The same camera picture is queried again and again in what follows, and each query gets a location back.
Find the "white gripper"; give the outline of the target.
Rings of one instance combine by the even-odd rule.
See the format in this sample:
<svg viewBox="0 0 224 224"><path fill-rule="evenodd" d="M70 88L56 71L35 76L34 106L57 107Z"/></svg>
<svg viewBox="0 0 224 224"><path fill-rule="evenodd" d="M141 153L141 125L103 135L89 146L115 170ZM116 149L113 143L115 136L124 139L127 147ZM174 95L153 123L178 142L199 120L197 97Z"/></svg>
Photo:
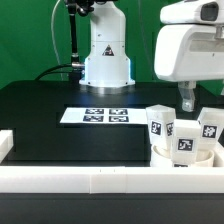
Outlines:
<svg viewBox="0 0 224 224"><path fill-rule="evenodd" d="M224 79L224 0L181 0L160 11L154 70L179 82L182 109L193 112L196 82Z"/></svg>

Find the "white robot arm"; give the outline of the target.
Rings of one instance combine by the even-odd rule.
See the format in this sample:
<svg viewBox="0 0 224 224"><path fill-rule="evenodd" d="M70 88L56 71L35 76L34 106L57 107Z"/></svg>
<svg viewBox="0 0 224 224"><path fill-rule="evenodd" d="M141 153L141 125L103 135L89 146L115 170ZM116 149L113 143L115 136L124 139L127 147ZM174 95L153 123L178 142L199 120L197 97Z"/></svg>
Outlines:
<svg viewBox="0 0 224 224"><path fill-rule="evenodd" d="M93 3L91 51L82 85L101 93L135 83L125 54L125 16L113 2ZM181 0L160 11L154 71L176 82L182 109L194 110L196 83L224 79L224 0Z"/></svg>

